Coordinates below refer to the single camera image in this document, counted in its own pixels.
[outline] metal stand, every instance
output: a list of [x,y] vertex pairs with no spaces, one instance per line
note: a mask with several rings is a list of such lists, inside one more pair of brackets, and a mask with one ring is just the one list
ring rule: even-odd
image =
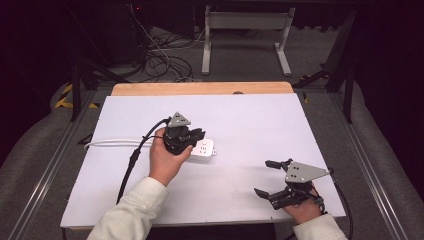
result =
[[288,13],[210,12],[210,7],[206,6],[202,74],[209,74],[212,46],[210,42],[211,29],[283,29],[281,41],[275,43],[275,50],[277,51],[284,75],[290,76],[291,71],[286,55],[284,54],[284,46],[289,35],[294,11],[295,8],[290,8]]

